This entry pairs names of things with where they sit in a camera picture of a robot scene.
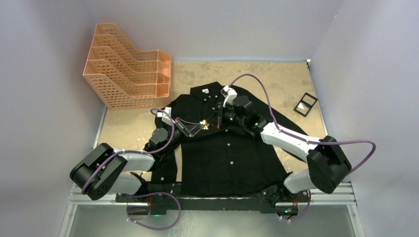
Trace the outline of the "gold leaf brooch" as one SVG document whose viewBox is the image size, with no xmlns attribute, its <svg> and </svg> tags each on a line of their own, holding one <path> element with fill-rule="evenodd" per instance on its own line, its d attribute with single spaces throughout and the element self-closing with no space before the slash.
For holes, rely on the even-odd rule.
<svg viewBox="0 0 419 237">
<path fill-rule="evenodd" d="M 199 124 L 202 126 L 202 130 L 209 130 L 211 124 L 207 122 L 205 119 L 200 121 Z"/>
</svg>

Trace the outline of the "black button-up shirt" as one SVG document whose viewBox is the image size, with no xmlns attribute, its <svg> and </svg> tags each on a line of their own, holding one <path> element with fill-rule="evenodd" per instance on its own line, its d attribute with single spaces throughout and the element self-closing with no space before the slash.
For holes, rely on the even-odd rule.
<svg viewBox="0 0 419 237">
<path fill-rule="evenodd" d="M 192 87 L 172 102 L 171 116 L 200 122 L 224 100 L 218 82 Z M 225 122 L 210 126 L 181 145 L 181 191 L 194 196 L 233 196 L 260 191 L 280 182 L 287 172 L 273 146 Z"/>
</svg>

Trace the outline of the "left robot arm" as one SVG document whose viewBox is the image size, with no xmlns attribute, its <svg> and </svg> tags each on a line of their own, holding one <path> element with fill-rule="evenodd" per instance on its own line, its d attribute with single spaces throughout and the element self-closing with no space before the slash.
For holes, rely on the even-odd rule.
<svg viewBox="0 0 419 237">
<path fill-rule="evenodd" d="M 132 172 L 158 169 L 181 142 L 193 138 L 204 126 L 175 118 L 171 127 L 155 129 L 141 151 L 118 150 L 101 143 L 70 171 L 69 177 L 91 200 L 108 193 L 126 193 L 141 202 L 147 197 L 147 188 Z"/>
</svg>

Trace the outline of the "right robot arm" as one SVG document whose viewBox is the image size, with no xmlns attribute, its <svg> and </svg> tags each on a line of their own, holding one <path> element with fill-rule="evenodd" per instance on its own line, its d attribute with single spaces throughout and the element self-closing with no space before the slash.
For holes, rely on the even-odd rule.
<svg viewBox="0 0 419 237">
<path fill-rule="evenodd" d="M 216 186 L 235 193 L 260 191 L 278 185 L 280 199 L 317 188 L 332 193 L 352 166 L 333 137 L 309 137 L 295 123 L 254 97 L 238 96 L 232 103 L 219 96 L 206 101 L 208 119 L 217 122 L 205 145 Z"/>
</svg>

